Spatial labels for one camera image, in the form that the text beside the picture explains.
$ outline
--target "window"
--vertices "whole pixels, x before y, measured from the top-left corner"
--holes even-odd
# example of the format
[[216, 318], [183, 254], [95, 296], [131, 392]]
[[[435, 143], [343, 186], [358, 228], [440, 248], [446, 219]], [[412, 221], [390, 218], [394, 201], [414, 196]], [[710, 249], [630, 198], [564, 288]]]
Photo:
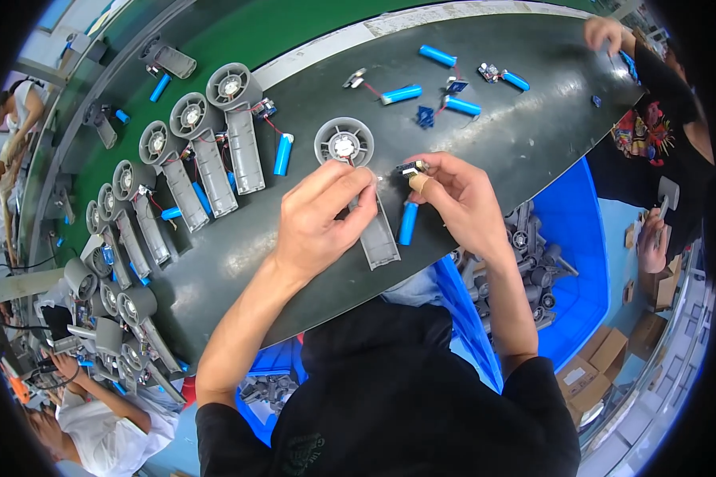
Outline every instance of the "window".
[[708, 329], [704, 328], [700, 330], [700, 336], [698, 337], [700, 344], [705, 346], [708, 343]]
[[695, 336], [695, 331], [697, 331], [697, 320], [689, 320], [687, 328], [684, 329], [684, 334], [691, 338]]
[[695, 303], [695, 304], [693, 305], [693, 310], [692, 310], [692, 312], [689, 314], [689, 316], [691, 316], [692, 318], [700, 318], [700, 312], [701, 312], [701, 311], [702, 311], [702, 303], [701, 303], [701, 304]]
[[37, 23], [37, 29], [46, 33], [53, 33], [61, 18], [66, 14], [69, 7], [72, 6], [73, 0], [53, 0], [48, 5], [47, 10], [40, 17]]

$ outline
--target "blue battery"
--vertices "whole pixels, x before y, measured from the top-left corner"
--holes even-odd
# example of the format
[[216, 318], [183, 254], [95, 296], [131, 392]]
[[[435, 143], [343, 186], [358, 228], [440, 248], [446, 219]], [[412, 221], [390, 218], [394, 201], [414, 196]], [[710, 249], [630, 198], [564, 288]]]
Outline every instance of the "blue battery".
[[381, 98], [383, 105], [389, 105], [390, 103], [403, 101], [404, 99], [418, 98], [419, 96], [421, 96], [421, 86], [411, 85], [405, 88], [387, 91]]
[[115, 116], [117, 116], [117, 118], [122, 121], [122, 124], [127, 124], [130, 122], [130, 116], [125, 114], [125, 112], [121, 109], [117, 109], [117, 111], [115, 112]]
[[166, 208], [162, 211], [162, 220], [168, 221], [171, 218], [181, 217], [182, 215], [180, 209], [177, 207]]
[[[135, 276], [138, 276], [137, 270], [135, 270], [135, 266], [133, 265], [133, 262], [130, 262], [130, 269], [133, 270], [133, 273], [135, 273]], [[151, 280], [149, 280], [149, 277], [144, 276], [142, 279], [140, 279], [140, 283], [143, 286], [148, 286], [149, 283], [151, 283]]]
[[286, 176], [286, 167], [289, 165], [289, 154], [292, 152], [292, 143], [295, 137], [291, 134], [284, 133], [278, 141], [278, 150], [276, 151], [276, 164], [273, 165], [273, 174], [276, 176]]
[[527, 91], [527, 90], [529, 90], [529, 89], [531, 88], [531, 86], [528, 85], [527, 81], [525, 81], [524, 79], [520, 78], [519, 76], [517, 76], [517, 75], [516, 75], [515, 73], [513, 73], [513, 72], [509, 72], [509, 71], [505, 72], [505, 73], [502, 75], [502, 78], [504, 79], [504, 81], [509, 81], [509, 82], [511, 82], [513, 85], [517, 86], [517, 87], [518, 87], [519, 89], [521, 89], [522, 91]]
[[413, 202], [406, 202], [403, 207], [401, 231], [398, 234], [398, 243], [401, 245], [411, 244], [411, 237], [414, 235], [414, 224], [416, 223], [416, 213], [418, 210], [419, 204]]
[[167, 83], [172, 80], [172, 76], [168, 75], [167, 73], [162, 75], [162, 78], [160, 79], [160, 82], [156, 85], [154, 90], [151, 92], [151, 96], [149, 96], [149, 101], [156, 103], [156, 100], [160, 98], [162, 95], [162, 92], [167, 87]]
[[427, 58], [432, 58], [435, 61], [439, 61], [445, 66], [453, 66], [456, 64], [457, 58], [455, 56], [451, 56], [446, 52], [442, 52], [427, 45], [421, 45], [421, 48], [419, 48], [419, 54], [426, 56]]
[[228, 173], [228, 183], [230, 184], [230, 190], [236, 192], [236, 177], [233, 173]]
[[207, 215], [210, 215], [212, 213], [212, 209], [210, 208], [210, 201], [207, 198], [207, 194], [204, 194], [204, 191], [201, 190], [201, 186], [198, 182], [192, 182], [191, 185], [194, 186], [194, 192], [196, 192], [196, 196], [199, 197], [199, 201], [201, 202], [201, 207], [204, 208], [204, 212], [206, 212]]
[[475, 103], [470, 103], [451, 95], [446, 95], [443, 98], [443, 103], [446, 105], [446, 108], [453, 109], [454, 111], [460, 111], [472, 116], [478, 116], [480, 114], [480, 107]]

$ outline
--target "black t-shirt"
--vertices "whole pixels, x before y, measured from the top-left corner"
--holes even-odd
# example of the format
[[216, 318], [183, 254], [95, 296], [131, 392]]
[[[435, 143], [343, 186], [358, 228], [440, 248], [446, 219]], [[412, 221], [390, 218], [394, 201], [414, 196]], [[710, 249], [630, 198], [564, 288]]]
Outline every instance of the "black t-shirt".
[[312, 373], [289, 398], [270, 448], [226, 405], [202, 406], [196, 425], [203, 477], [570, 477], [580, 463], [549, 359], [523, 363], [499, 396], [459, 356], [423, 345], [367, 347]]
[[713, 165], [689, 142], [684, 125], [698, 119], [692, 91], [649, 49], [637, 42], [634, 63], [642, 96], [588, 154], [597, 196], [636, 207], [659, 206], [658, 185], [666, 176], [679, 185], [677, 210], [669, 210], [669, 261], [699, 237]]

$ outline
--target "hair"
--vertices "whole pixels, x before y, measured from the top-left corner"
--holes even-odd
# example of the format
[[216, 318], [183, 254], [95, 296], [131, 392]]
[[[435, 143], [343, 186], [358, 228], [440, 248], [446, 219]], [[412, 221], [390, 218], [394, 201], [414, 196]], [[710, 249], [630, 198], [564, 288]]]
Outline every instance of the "hair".
[[33, 84], [38, 85], [40, 88], [44, 87], [45, 85], [39, 81], [38, 79], [30, 79], [28, 76], [24, 78], [23, 80], [20, 79], [19, 81], [15, 81], [6, 91], [0, 92], [0, 106], [5, 106], [5, 102], [8, 101], [8, 99], [13, 96], [13, 94], [16, 92], [16, 88], [19, 87], [21, 83], [24, 81], [31, 81]]

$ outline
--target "cardboard box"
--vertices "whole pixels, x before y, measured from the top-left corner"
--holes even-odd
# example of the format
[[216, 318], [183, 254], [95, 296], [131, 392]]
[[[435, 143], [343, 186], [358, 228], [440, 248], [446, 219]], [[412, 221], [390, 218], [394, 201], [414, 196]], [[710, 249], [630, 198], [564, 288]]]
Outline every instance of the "cardboard box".
[[671, 260], [671, 263], [661, 272], [639, 273], [639, 286], [648, 296], [648, 302], [655, 311], [671, 308], [681, 270], [682, 257], [679, 255]]
[[668, 320], [655, 313], [642, 311], [639, 321], [631, 332], [630, 350], [636, 357], [647, 361], [663, 336]]
[[620, 330], [604, 325], [556, 375], [573, 422], [580, 423], [612, 386], [623, 368], [628, 340]]

